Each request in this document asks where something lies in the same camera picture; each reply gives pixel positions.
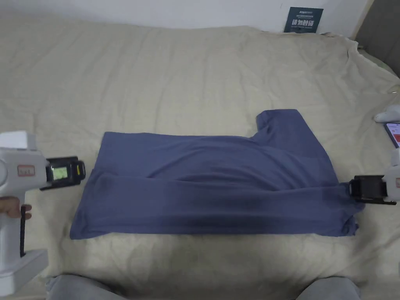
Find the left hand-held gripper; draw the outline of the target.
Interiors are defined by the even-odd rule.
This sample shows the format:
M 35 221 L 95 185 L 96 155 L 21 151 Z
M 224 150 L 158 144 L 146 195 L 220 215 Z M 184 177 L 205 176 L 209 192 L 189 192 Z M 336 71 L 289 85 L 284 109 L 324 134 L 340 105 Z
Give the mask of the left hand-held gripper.
M 27 191 L 77 186 L 86 167 L 77 156 L 46 158 L 26 131 L 0 135 L 0 195 L 16 197 L 20 218 L 0 217 L 0 285 L 23 286 L 48 266 L 45 249 L 25 249 Z

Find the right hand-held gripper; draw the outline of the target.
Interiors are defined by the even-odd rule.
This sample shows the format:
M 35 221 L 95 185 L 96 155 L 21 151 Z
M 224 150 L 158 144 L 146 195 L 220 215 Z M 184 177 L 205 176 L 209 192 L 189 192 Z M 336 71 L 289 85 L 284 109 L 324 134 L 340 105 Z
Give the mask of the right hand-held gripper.
M 400 150 L 393 151 L 384 175 L 360 175 L 350 180 L 348 194 L 365 204 L 396 205 L 400 201 Z

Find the person's left hand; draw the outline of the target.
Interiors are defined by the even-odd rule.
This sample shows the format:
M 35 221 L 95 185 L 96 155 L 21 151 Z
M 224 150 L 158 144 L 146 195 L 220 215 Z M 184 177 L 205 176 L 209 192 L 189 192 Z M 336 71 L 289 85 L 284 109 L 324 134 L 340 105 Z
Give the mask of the person's left hand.
M 25 208 L 25 217 L 30 219 L 32 206 L 29 204 L 20 205 L 20 200 L 13 196 L 0 197 L 0 213 L 10 218 L 21 218 L 21 207 Z

